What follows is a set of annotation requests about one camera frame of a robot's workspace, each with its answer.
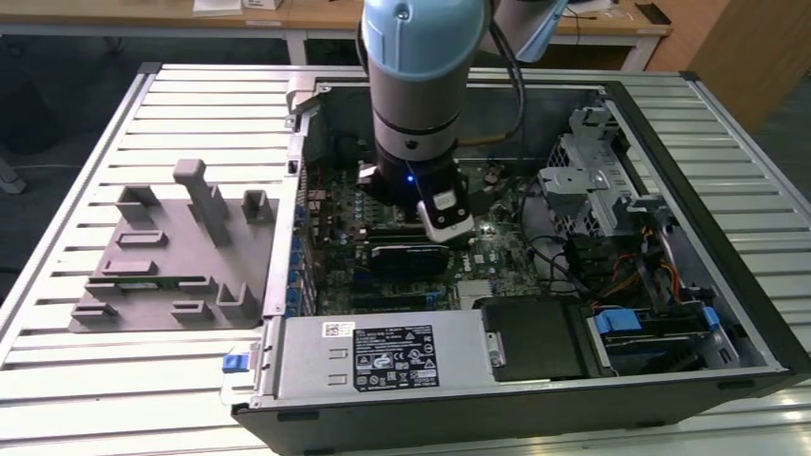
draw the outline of wooden desk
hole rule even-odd
[[[285,0],[277,10],[192,17],[193,0],[2,0],[0,34],[280,38],[290,63],[306,65],[308,39],[354,37],[362,0]],[[631,47],[621,69],[643,70],[669,26],[652,25],[632,0],[595,19],[564,18],[552,44]]]

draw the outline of light blue robot arm segment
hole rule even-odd
[[[435,80],[477,50],[488,14],[485,0],[366,0],[368,58],[401,81]]]
[[[556,0],[555,6],[548,10],[540,26],[516,54],[521,62],[537,62],[541,59],[568,2],[569,0]]]

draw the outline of white paper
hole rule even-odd
[[[238,16],[241,0],[193,0],[194,16]]]
[[[573,16],[575,14],[581,15],[587,12],[596,12],[609,10],[613,7],[611,0],[591,0],[577,4],[568,4],[564,10],[564,16]]]

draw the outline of desk leg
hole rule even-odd
[[[16,175],[12,167],[0,158],[0,190],[5,193],[17,194],[25,190],[25,182]]]
[[[306,42],[305,30],[284,30],[284,39],[288,42],[288,54],[290,56],[290,65],[306,65]]]
[[[660,36],[641,36],[636,40],[636,46],[628,52],[624,64],[621,64],[621,71],[645,71],[647,62],[653,55],[660,38]]]

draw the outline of white sticker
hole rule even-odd
[[[350,337],[353,331],[353,321],[325,322],[321,334],[322,337]]]
[[[281,23],[278,21],[244,21],[246,26],[258,26],[258,27],[280,27]]]
[[[637,35],[665,35],[668,32],[660,28],[640,28],[636,30]]]
[[[121,290],[157,290],[157,284],[149,282],[118,283],[117,288]]]

